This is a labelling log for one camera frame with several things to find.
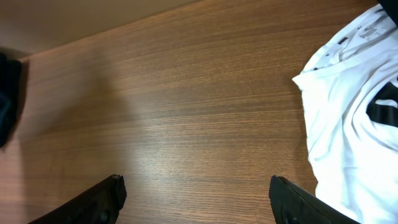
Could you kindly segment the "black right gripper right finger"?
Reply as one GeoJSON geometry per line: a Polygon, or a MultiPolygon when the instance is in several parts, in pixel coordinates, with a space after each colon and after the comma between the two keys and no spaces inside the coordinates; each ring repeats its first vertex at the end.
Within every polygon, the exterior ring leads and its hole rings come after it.
{"type": "Polygon", "coordinates": [[[269,199],[276,224],[359,224],[281,176],[271,177],[269,199]]]}

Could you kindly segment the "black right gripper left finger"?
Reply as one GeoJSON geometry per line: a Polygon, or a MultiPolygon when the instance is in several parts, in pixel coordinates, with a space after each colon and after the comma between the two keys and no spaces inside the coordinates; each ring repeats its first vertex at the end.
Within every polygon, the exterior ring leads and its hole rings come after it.
{"type": "Polygon", "coordinates": [[[29,224],[115,224],[126,197],[124,177],[113,174],[29,224]]]}

